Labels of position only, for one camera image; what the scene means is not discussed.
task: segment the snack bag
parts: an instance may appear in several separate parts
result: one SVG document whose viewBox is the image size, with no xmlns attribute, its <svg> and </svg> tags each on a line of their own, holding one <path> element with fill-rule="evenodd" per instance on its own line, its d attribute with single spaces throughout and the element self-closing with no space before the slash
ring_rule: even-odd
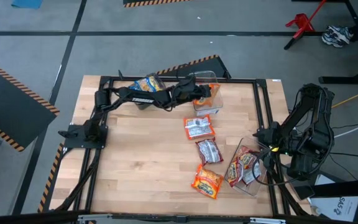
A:
<svg viewBox="0 0 358 224">
<path fill-rule="evenodd" d="M 185 123 L 186 135 L 189 140 L 207 135 L 215 135 L 209 115 L 202 118 L 184 119 L 183 121 Z"/>
<path fill-rule="evenodd" d="M 215 143 L 215 138 L 196 142 L 196 145 L 198 147 L 198 154 L 203 161 L 203 166 L 207 163 L 212 164 L 223 161 L 222 154 Z"/>
<path fill-rule="evenodd" d="M 252 167 L 257 158 L 257 156 L 254 155 L 255 153 L 258 152 L 252 151 L 245 146 L 241 146 L 241 148 L 238 150 L 237 157 L 244 164 L 244 169 L 250 169 Z"/>
<path fill-rule="evenodd" d="M 229 170 L 227 172 L 227 181 L 230 187 L 235 186 L 240 180 L 242 180 L 242 174 L 244 171 L 244 164 L 239 158 L 236 158 L 230 163 Z"/>
<path fill-rule="evenodd" d="M 216 195 L 221 188 L 222 181 L 223 176 L 204 169 L 203 165 L 200 164 L 197 168 L 196 177 L 191 186 L 194 187 L 198 192 L 216 199 Z"/>
<path fill-rule="evenodd" d="M 207 97 L 207 98 L 202 97 L 199 100 L 195 100 L 194 104 L 212 106 L 214 98 L 215 98 L 216 94 L 218 93 L 221 86 L 219 84 L 209 84 L 209 87 L 211 88 L 211 97 Z"/>
<path fill-rule="evenodd" d="M 158 81 L 153 76 L 135 81 L 135 86 L 132 87 L 132 89 L 150 91 L 150 92 L 163 90 L 162 88 L 160 88 Z"/>
<path fill-rule="evenodd" d="M 256 178 L 258 178 L 258 176 L 261 175 L 259 169 L 259 162 L 256 162 L 254 171 Z M 254 175 L 252 174 L 252 167 L 250 167 L 250 169 L 244 170 L 244 176 L 242 177 L 242 180 L 244 181 L 244 183 L 246 183 L 246 185 L 249 185 L 252 181 L 255 180 Z"/>
</svg>

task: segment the sneaker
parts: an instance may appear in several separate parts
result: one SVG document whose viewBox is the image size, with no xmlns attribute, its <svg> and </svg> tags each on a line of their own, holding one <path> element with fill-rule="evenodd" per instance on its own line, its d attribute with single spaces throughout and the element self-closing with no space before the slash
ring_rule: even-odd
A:
<svg viewBox="0 0 358 224">
<path fill-rule="evenodd" d="M 343 40 L 347 44 L 350 43 L 350 40 L 353 37 L 353 34 L 347 27 L 328 26 L 327 30 L 336 34 L 339 39 Z"/>
<path fill-rule="evenodd" d="M 324 43 L 334 47 L 343 47 L 346 44 L 344 41 L 337 39 L 334 34 L 330 34 L 329 32 L 323 33 L 321 39 Z"/>
</svg>

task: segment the black and yellow tape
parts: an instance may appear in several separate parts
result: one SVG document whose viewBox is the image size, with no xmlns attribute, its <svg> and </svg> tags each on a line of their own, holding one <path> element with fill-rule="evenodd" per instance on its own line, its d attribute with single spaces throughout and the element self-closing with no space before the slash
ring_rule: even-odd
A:
<svg viewBox="0 0 358 224">
<path fill-rule="evenodd" d="M 6 142 L 8 142 L 14 149 L 18 150 L 19 152 L 24 150 L 24 147 L 19 145 L 17 142 L 15 142 L 15 140 L 13 140 L 11 137 L 9 137 L 5 132 L 3 132 L 0 129 L 0 137 L 5 140 Z"/>
<path fill-rule="evenodd" d="M 48 194 L 50 193 L 50 186 L 52 184 L 53 178 L 57 174 L 56 169 L 60 162 L 60 158 L 63 156 L 63 146 L 64 146 L 64 143 L 60 143 L 59 147 L 57 148 L 55 160 L 53 161 L 52 168 L 50 169 L 48 180 L 47 180 L 47 183 L 45 184 L 44 192 L 42 192 L 41 202 L 40 202 L 40 204 L 38 206 L 38 210 L 37 210 L 38 213 L 43 212 L 45 209 L 45 202 L 48 198 Z"/>
<path fill-rule="evenodd" d="M 166 4 L 166 3 L 185 2 L 185 1 L 191 1 L 191 0 L 149 0 L 149 1 L 141 1 L 141 2 L 130 2 L 124 4 L 124 7 L 151 6 L 156 4 Z"/>
<path fill-rule="evenodd" d="M 177 66 L 174 66 L 172 68 L 168 68 L 168 69 L 164 69 L 164 70 L 161 70 L 161 71 L 158 71 L 157 72 L 157 75 L 162 75 L 164 73 L 168 73 L 168 72 L 172 72 L 172 71 L 175 71 L 175 70 L 178 70 L 178 69 L 181 69 L 181 68 L 184 68 L 184 67 L 187 67 L 189 65 L 195 65 L 197 63 L 200 63 L 200 62 L 204 62 L 206 60 L 210 60 L 210 59 L 214 59 L 214 58 L 219 58 L 218 55 L 211 55 L 209 57 L 205 57 L 205 58 L 200 58 L 198 60 L 194 60 L 194 61 L 191 61 L 189 63 L 185 63 L 185 64 L 182 64 L 182 65 L 177 65 Z"/>
<path fill-rule="evenodd" d="M 10 76 L 7 72 L 0 68 L 0 76 L 5 78 L 7 81 L 12 83 L 12 85 L 16 86 L 16 88 L 22 90 L 25 94 L 29 97 L 33 98 L 35 101 L 40 103 L 42 106 L 46 107 L 50 112 L 55 114 L 56 116 L 59 115 L 59 109 L 57 109 L 54 105 L 51 105 L 48 101 L 44 100 L 41 96 L 34 93 L 32 90 L 27 88 L 23 83 L 17 81 L 14 77 Z"/>
</svg>

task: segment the concrete floor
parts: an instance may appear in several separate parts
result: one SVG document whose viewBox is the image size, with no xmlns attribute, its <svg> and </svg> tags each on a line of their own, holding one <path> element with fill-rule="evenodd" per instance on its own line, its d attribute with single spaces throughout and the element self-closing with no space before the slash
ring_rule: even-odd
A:
<svg viewBox="0 0 358 224">
<path fill-rule="evenodd" d="M 47 0 L 41 8 L 18 9 L 0 0 L 0 30 L 71 31 L 81 0 Z M 318 3 L 290 0 L 194 0 L 159 6 L 123 8 L 121 0 L 88 1 L 79 31 L 291 31 L 284 24 L 297 13 L 311 14 Z M 352 1 L 358 14 L 358 0 Z M 313 20 L 318 31 L 327 25 L 353 26 L 344 4 L 327 3 Z M 24 213 L 37 210 L 58 144 L 73 114 L 83 75 L 145 75 L 207 55 L 221 56 L 233 77 L 275 78 L 283 82 L 288 107 L 305 83 L 321 75 L 352 76 L 358 72 L 358 42 L 343 49 L 324 45 L 319 37 L 304 37 L 289 51 L 289 37 L 104 36 L 77 37 L 56 106 L 60 116 L 49 126 L 35 169 Z M 0 36 L 0 67 L 48 98 L 68 42 L 68 36 Z M 326 85 L 334 102 L 358 94 L 358 85 Z M 333 109 L 331 126 L 358 123 L 358 99 Z M 336 129 L 342 133 L 349 129 Z M 0 215 L 11 212 L 17 188 L 32 148 L 18 153 L 0 146 Z M 358 153 L 358 132 L 336 139 L 334 152 Z M 333 156 L 358 178 L 358 159 Z M 322 167 L 344 180 L 352 177 L 327 159 Z"/>
</svg>

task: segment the transparent bin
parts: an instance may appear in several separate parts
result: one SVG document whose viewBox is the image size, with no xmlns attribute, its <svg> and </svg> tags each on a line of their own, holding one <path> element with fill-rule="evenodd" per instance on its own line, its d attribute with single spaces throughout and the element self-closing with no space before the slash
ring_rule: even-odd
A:
<svg viewBox="0 0 358 224">
<path fill-rule="evenodd" d="M 241 148 L 241 146 L 245 146 L 247 148 L 249 148 L 252 151 L 260 151 L 260 148 L 263 147 L 261 144 L 258 143 L 258 141 L 256 141 L 255 139 L 252 138 L 242 138 L 239 145 L 237 146 L 236 152 L 234 153 L 231 162 L 235 161 L 239 152 L 239 149 Z M 229 172 L 229 167 L 227 168 L 227 171 L 224 175 L 224 180 L 226 182 L 228 182 L 227 177 L 228 177 L 228 172 Z M 260 159 L 259 160 L 259 169 L 260 169 L 260 175 L 258 176 L 258 180 L 263 182 L 266 176 L 266 168 L 264 167 L 263 161 Z M 259 188 L 260 188 L 261 184 L 258 183 L 256 180 L 252 181 L 250 184 L 246 185 L 246 183 L 241 180 L 240 182 L 238 182 L 235 186 L 233 186 L 233 189 L 237 190 L 240 193 L 243 194 L 249 194 L 251 196 L 256 196 L 258 194 Z"/>
<path fill-rule="evenodd" d="M 208 84 L 213 88 L 216 88 L 216 91 L 211 91 L 212 100 L 209 98 L 201 99 L 199 101 L 193 101 L 194 110 L 197 116 L 202 116 L 206 114 L 216 114 L 223 107 L 223 99 L 220 92 L 220 85 L 216 74 L 212 71 L 202 71 L 191 73 L 196 77 L 197 85 Z"/>
<path fill-rule="evenodd" d="M 147 77 L 154 77 L 158 83 L 158 87 L 160 87 L 163 90 L 166 89 L 164 82 L 160 79 L 160 77 L 158 77 L 158 75 L 156 73 L 148 74 L 145 76 L 145 78 L 147 78 Z M 138 109 L 140 109 L 140 110 L 144 110 L 151 105 L 149 103 L 135 103 L 135 104 L 138 107 Z"/>
</svg>

